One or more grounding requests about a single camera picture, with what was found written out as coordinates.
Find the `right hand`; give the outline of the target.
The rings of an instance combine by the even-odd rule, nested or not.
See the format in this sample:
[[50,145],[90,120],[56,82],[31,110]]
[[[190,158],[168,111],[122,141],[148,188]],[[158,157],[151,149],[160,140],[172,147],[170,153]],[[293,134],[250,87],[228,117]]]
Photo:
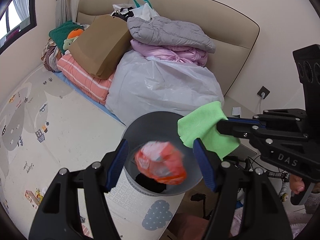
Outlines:
[[[291,174],[290,175],[290,189],[294,194],[299,194],[300,192],[303,192],[305,190],[305,184],[302,181],[302,178]],[[312,193],[320,193],[319,183],[317,183],[314,186]]]

